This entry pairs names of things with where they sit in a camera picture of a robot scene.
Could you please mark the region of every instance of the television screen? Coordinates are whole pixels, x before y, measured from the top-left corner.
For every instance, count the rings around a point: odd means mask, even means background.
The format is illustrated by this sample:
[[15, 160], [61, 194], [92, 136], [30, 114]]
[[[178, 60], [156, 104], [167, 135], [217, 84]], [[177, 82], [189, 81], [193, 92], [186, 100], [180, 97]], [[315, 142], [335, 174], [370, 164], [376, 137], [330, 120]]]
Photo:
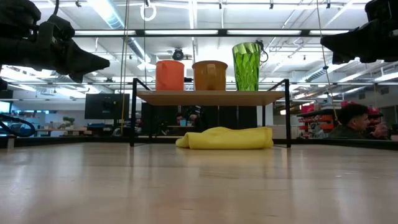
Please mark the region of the television screen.
[[85, 119], [123, 119], [129, 118], [130, 94], [87, 94]]
[[0, 101], [0, 113], [10, 113], [11, 104], [9, 102]]

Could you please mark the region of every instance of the yellow towel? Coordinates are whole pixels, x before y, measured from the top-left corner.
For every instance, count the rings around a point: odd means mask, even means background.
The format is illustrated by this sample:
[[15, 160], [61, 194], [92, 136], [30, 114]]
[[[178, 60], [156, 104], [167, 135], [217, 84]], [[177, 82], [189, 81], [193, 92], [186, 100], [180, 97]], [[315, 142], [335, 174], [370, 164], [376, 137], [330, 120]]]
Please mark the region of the yellow towel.
[[264, 149], [274, 145], [271, 128], [231, 130], [211, 128], [202, 133], [187, 133], [175, 143], [190, 149]]

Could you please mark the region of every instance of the wooden floor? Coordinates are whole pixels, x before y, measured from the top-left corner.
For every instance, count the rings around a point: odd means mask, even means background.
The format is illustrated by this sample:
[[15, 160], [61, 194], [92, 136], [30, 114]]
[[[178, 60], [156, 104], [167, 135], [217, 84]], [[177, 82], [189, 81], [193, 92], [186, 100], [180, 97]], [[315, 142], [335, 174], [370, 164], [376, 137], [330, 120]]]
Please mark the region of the wooden floor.
[[85, 143], [0, 151], [0, 223], [397, 223], [398, 152], [190, 151]]

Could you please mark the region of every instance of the green pitcher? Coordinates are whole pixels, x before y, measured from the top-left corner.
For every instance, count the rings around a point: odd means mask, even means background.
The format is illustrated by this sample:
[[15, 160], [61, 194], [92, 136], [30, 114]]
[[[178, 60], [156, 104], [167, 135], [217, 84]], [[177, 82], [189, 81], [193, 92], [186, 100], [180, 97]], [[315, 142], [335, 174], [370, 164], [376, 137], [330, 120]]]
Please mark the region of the green pitcher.
[[242, 43], [232, 48], [236, 88], [258, 91], [261, 47], [256, 43]]

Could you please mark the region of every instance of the dark hair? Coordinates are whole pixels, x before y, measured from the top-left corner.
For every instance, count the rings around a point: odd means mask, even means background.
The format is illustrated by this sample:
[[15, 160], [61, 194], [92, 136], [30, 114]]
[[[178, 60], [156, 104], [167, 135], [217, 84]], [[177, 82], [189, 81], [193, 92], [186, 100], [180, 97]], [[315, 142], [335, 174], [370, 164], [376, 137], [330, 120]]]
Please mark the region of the dark hair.
[[368, 113], [367, 106], [352, 103], [343, 107], [340, 110], [338, 121], [340, 121], [341, 124], [346, 125], [349, 123], [349, 121], [351, 121], [351, 119], [367, 113]]

